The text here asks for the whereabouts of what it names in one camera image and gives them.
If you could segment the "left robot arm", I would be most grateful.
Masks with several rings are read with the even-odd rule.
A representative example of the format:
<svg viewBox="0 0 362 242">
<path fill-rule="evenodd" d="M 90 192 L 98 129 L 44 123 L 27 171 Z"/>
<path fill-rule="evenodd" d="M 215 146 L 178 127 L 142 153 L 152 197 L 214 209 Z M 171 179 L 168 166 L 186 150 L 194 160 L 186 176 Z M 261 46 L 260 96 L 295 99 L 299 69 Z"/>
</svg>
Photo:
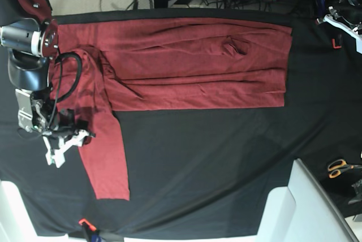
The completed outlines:
<svg viewBox="0 0 362 242">
<path fill-rule="evenodd" d="M 316 23 L 335 28 L 331 42 L 333 49 L 342 47 L 342 34 L 349 35 L 355 42 L 356 51 L 361 53 L 361 0 L 328 0 L 324 2 L 326 12 Z"/>
</svg>

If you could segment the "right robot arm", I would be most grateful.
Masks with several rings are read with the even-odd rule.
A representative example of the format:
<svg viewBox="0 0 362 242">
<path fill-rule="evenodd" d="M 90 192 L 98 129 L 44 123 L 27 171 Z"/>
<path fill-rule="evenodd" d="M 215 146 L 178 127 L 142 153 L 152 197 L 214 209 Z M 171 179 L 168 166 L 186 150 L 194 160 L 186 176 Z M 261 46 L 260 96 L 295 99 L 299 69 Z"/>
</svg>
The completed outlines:
<svg viewBox="0 0 362 242">
<path fill-rule="evenodd" d="M 57 103 L 69 98 L 80 82 L 83 63 L 74 52 L 60 53 L 58 24 L 48 3 L 38 0 L 1 0 L 1 46 L 8 51 L 8 75 L 15 87 L 19 127 L 43 138 L 47 163 L 60 168 L 72 146 L 83 146 L 95 135 L 75 122 L 74 112 L 58 111 Z M 56 88 L 51 99 L 54 67 L 73 58 L 74 83 L 64 95 Z"/>
</svg>

